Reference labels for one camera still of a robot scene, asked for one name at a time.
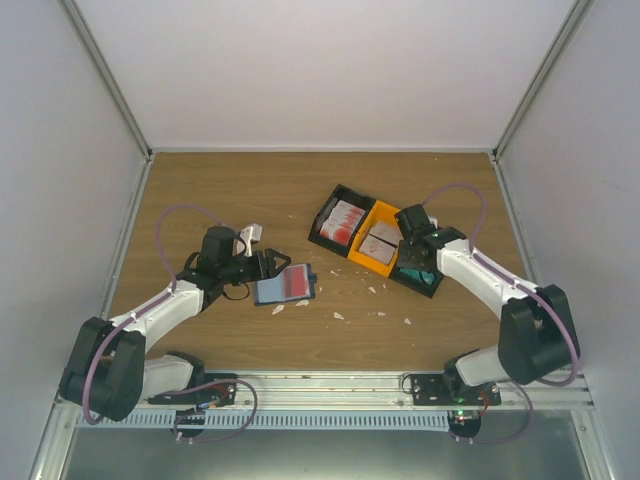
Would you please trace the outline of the white pink cards stack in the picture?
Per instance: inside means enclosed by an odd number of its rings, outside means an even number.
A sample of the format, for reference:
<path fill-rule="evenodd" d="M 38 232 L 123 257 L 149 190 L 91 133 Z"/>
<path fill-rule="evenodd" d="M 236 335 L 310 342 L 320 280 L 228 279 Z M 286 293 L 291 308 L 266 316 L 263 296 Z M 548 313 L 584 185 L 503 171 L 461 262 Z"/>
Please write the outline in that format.
<path fill-rule="evenodd" d="M 388 266 L 402 239 L 402 234 L 397 227 L 378 221 L 365 235 L 358 252 Z"/>

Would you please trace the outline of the orange bin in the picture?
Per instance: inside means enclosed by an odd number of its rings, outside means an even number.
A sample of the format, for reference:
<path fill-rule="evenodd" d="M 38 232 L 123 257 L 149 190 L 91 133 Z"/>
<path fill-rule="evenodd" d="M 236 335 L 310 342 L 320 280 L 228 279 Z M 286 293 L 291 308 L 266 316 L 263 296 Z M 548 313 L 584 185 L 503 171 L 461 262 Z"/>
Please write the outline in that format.
<path fill-rule="evenodd" d="M 403 239 L 395 215 L 396 207 L 377 200 L 354 236 L 347 258 L 389 278 Z"/>

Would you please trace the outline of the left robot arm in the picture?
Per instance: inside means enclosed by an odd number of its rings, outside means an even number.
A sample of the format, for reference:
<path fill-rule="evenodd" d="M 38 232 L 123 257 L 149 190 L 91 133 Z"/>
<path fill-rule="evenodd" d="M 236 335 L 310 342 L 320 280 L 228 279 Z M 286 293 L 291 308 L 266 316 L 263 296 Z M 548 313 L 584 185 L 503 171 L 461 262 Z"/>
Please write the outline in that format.
<path fill-rule="evenodd" d="M 170 353 L 149 360 L 146 354 L 225 296 L 226 287 L 275 278 L 290 265 L 289 256 L 271 248 L 255 250 L 255 242 L 249 228 L 211 227 L 199 251 L 160 293 L 128 313 L 85 321 L 63 370 L 60 396 L 81 406 L 91 425 L 120 421 L 140 401 L 158 395 L 175 395 L 185 404 L 201 400 L 206 380 L 195 372 L 194 359 Z"/>

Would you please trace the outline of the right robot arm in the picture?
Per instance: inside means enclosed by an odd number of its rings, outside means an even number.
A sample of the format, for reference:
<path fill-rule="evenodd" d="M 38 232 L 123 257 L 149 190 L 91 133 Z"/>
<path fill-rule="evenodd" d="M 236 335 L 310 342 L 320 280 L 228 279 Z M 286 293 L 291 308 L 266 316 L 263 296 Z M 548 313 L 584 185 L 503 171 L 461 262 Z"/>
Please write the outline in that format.
<path fill-rule="evenodd" d="M 495 346 L 474 350 L 446 362 L 443 393 L 464 405 L 479 387 L 512 381 L 538 381 L 564 387 L 578 376 L 580 347 L 565 292 L 540 287 L 508 271 L 477 249 L 453 227 L 439 227 L 423 206 L 395 215 L 402 239 L 397 265 L 409 282 L 428 297 L 450 278 L 479 299 L 499 320 Z"/>

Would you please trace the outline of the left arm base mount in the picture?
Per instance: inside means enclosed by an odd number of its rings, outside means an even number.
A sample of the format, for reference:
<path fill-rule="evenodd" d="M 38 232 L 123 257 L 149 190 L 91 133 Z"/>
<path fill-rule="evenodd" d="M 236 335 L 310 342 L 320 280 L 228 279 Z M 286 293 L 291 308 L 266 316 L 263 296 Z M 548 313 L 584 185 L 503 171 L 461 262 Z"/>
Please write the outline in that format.
<path fill-rule="evenodd" d="M 178 443 L 209 441 L 204 437 L 204 425 L 211 410 L 233 406 L 236 399 L 238 375 L 234 373 L 193 373 L 186 386 L 175 392 L 151 395 L 143 393 L 142 401 L 157 407 L 174 407 L 170 432 Z"/>

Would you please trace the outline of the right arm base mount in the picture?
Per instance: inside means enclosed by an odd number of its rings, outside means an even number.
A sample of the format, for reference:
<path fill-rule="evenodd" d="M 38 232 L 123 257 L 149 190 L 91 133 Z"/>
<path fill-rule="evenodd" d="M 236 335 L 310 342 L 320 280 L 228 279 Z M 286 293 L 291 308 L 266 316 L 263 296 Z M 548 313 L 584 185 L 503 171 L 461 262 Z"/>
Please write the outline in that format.
<path fill-rule="evenodd" d="M 445 407 L 449 433 L 459 440 L 474 441 L 489 408 L 502 404 L 496 383 L 468 386 L 449 371 L 406 373 L 399 386 L 403 393 L 411 396 L 414 406 Z"/>

